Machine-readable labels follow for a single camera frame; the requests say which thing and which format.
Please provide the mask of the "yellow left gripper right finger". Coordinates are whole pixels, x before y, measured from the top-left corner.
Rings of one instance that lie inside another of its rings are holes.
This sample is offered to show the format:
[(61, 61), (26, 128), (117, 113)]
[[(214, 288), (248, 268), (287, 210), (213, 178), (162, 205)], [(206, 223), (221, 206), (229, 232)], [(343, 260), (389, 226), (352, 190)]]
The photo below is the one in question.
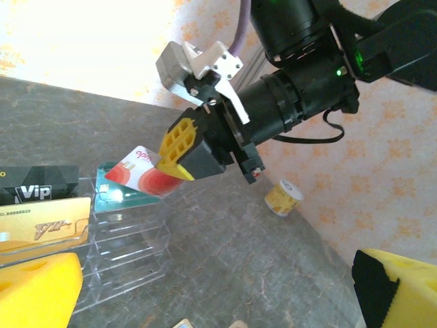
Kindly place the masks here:
[(436, 265), (362, 249), (352, 279), (365, 328), (437, 328)]

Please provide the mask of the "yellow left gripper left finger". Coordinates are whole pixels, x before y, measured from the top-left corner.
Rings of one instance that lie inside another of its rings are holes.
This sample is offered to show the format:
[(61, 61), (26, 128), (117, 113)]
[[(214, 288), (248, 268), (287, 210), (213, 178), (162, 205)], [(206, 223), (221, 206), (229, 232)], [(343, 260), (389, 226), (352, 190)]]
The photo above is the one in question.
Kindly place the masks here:
[(67, 328), (82, 285), (75, 253), (0, 269), (0, 328)]

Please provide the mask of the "red and white credit card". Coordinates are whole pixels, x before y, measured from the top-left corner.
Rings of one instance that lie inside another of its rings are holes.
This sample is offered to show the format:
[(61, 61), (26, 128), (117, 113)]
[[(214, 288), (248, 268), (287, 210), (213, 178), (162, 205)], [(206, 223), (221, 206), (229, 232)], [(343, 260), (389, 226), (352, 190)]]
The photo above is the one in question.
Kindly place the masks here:
[(143, 146), (137, 146), (108, 173), (107, 180), (147, 195), (165, 197), (179, 189), (184, 181), (156, 168), (161, 157)]

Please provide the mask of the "gold VIP card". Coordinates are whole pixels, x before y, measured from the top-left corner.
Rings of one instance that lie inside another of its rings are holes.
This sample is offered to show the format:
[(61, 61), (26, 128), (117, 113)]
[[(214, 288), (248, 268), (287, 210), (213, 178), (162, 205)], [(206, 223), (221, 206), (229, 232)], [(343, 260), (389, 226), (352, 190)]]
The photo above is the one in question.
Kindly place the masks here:
[(0, 254), (87, 240), (90, 197), (0, 206)]

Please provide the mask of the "green credit card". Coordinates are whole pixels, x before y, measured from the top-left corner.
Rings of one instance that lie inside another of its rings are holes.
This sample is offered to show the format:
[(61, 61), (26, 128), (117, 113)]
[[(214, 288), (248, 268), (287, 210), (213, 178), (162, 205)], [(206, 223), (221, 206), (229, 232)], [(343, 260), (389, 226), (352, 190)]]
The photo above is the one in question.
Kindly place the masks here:
[(95, 182), (94, 211), (96, 213), (124, 210), (138, 206), (157, 204), (160, 199), (107, 180), (104, 176), (115, 166), (105, 161), (98, 166)]

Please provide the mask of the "clear acrylic card stand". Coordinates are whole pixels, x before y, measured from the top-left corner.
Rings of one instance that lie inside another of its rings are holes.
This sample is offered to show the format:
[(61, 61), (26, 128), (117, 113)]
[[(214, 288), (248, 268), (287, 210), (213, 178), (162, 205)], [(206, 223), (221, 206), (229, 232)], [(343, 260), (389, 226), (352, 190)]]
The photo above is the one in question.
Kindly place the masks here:
[(141, 208), (92, 211), (80, 237), (0, 255), (0, 268), (61, 252), (74, 252), (83, 286), (74, 311), (95, 305), (160, 279), (169, 267), (171, 237), (165, 219), (142, 215)]

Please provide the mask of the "black VIP card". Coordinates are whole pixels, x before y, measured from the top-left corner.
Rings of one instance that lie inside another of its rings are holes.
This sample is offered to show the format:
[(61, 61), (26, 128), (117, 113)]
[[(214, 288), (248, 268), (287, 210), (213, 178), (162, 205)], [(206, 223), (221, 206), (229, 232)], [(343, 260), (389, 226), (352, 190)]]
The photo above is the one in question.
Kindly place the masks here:
[(73, 196), (77, 165), (0, 166), (0, 206)]

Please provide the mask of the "yellow tin can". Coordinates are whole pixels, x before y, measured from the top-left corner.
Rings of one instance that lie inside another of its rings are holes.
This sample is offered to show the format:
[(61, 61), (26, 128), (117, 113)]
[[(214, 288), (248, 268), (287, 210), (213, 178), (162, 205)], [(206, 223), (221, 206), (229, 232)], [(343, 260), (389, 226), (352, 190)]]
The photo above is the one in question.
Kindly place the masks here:
[(303, 200), (300, 189), (286, 179), (278, 181), (264, 198), (267, 207), (280, 217), (288, 216)]

